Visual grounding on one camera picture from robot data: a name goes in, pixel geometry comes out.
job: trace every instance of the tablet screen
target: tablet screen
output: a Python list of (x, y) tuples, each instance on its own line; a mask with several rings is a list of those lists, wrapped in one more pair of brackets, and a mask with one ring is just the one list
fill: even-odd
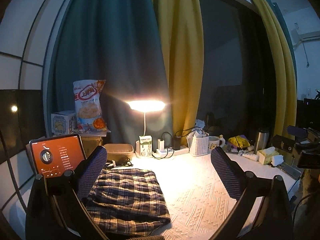
[(37, 172), (47, 178), (61, 176), (66, 170), (74, 170), (84, 160), (77, 135), (31, 141), (30, 144)]

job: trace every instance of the lamp stand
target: lamp stand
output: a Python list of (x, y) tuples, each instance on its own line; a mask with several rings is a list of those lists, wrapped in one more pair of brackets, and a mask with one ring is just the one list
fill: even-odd
[(144, 132), (143, 132), (143, 136), (146, 135), (146, 112), (144, 112)]

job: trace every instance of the milk carton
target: milk carton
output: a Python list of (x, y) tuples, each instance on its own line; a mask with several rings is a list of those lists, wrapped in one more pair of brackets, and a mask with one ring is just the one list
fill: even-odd
[(139, 136), (140, 139), (140, 156), (152, 156), (152, 137), (151, 135)]

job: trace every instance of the desk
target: desk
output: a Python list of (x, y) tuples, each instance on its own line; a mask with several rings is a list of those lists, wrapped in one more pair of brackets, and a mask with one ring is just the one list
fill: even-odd
[[(244, 171), (253, 171), (256, 176), (272, 179), (283, 177), (289, 197), (299, 183), (278, 168), (262, 165), (245, 157), (228, 154)], [(154, 235), (163, 235), (166, 240), (208, 240), (226, 219), (235, 199), (231, 199), (217, 172), (211, 164), (210, 155), (193, 157), (190, 154), (169, 159), (132, 159), (134, 168), (154, 171), (164, 194), (171, 216), (171, 223), (161, 227)], [(257, 198), (241, 233), (247, 232), (254, 220), (262, 197)]]

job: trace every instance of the shrimp chips bag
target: shrimp chips bag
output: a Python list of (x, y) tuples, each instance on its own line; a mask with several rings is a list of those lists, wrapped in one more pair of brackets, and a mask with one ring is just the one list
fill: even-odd
[(102, 118), (100, 93), (105, 80), (80, 80), (73, 82), (77, 128), (81, 132), (106, 131)]

